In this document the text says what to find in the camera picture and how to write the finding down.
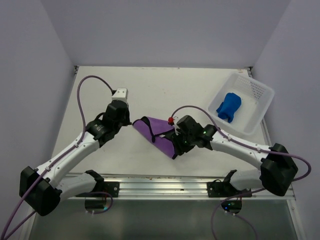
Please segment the blue towel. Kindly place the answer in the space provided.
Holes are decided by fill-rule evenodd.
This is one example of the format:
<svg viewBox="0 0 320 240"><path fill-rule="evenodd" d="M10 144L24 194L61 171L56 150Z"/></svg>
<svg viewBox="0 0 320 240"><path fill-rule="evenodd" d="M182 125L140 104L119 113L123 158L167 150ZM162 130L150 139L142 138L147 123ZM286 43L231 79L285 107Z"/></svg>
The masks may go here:
<svg viewBox="0 0 320 240"><path fill-rule="evenodd" d="M235 112L240 108L241 104L242 99L237 94L233 92L227 93L223 102L216 110L218 117L231 123L234 119Z"/></svg>

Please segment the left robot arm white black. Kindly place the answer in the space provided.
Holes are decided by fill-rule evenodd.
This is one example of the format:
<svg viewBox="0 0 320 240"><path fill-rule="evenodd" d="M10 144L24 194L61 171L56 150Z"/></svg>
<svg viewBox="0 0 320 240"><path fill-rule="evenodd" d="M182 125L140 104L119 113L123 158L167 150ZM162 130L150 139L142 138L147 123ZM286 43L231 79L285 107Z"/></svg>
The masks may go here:
<svg viewBox="0 0 320 240"><path fill-rule="evenodd" d="M121 127L130 125L126 100L114 99L89 122L84 131L62 152L33 169L26 167L20 174L19 195L40 216L51 213L60 202L77 195L107 197L103 178L93 170L65 180L64 177L88 155L112 140Z"/></svg>

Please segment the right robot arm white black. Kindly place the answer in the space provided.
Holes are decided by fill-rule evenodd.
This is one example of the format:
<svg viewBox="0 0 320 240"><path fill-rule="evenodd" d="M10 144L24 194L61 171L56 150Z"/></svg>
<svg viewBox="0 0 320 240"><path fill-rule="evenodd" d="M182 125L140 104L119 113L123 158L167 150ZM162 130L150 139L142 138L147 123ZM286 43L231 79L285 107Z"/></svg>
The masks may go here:
<svg viewBox="0 0 320 240"><path fill-rule="evenodd" d="M298 172L297 165L280 144L268 146L241 141L212 124L201 126L190 115L170 117L168 124L174 127L170 139L178 155L194 147L205 148L231 155L254 167L246 171L234 169L226 175L218 187L227 196L246 193L250 189L265 189L283 197Z"/></svg>

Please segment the purple towel black trim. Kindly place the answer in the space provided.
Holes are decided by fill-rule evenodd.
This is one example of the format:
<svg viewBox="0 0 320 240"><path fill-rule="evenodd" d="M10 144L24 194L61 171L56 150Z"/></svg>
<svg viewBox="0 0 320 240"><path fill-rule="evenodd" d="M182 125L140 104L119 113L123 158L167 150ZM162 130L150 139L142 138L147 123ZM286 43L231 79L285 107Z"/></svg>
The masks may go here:
<svg viewBox="0 0 320 240"><path fill-rule="evenodd" d="M132 126L154 147L167 157L175 159L183 154L179 144L175 141L175 128L167 120L143 116L135 120Z"/></svg>

